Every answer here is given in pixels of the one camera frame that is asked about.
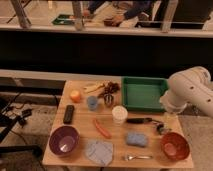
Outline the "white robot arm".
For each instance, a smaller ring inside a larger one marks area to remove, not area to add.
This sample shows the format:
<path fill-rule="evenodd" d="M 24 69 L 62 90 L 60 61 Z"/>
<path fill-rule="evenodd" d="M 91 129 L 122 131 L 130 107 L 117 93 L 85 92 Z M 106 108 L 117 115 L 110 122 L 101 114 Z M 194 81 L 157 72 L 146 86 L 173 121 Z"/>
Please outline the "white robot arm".
<path fill-rule="evenodd" d="M 210 72 L 201 66 L 172 74 L 167 79 L 168 89 L 159 102 L 168 113 L 179 114 L 188 103 L 213 118 L 213 90 L 209 88 Z"/>

